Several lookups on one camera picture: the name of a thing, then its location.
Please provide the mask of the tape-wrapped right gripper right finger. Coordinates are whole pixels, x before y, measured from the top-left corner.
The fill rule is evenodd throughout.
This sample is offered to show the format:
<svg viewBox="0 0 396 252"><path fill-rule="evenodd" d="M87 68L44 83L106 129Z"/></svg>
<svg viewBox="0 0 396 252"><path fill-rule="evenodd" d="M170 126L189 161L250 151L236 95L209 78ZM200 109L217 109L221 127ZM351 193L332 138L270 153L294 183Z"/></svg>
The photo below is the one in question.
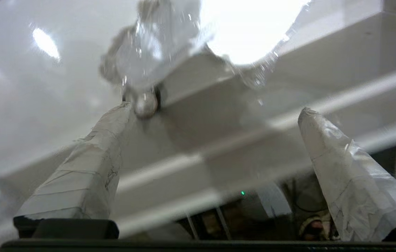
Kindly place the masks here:
<svg viewBox="0 0 396 252"><path fill-rule="evenodd" d="M340 239L396 241L396 179L315 110L298 125Z"/></svg>

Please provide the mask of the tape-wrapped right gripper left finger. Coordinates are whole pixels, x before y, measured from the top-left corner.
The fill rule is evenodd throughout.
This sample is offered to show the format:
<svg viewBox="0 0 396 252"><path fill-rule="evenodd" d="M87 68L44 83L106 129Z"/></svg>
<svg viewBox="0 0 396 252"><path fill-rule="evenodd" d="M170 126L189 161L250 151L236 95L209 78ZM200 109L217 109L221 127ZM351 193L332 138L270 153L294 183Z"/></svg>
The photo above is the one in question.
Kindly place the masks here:
<svg viewBox="0 0 396 252"><path fill-rule="evenodd" d="M124 166L125 128L135 118L122 102L105 113L13 218L19 238L116 239L109 219Z"/></svg>

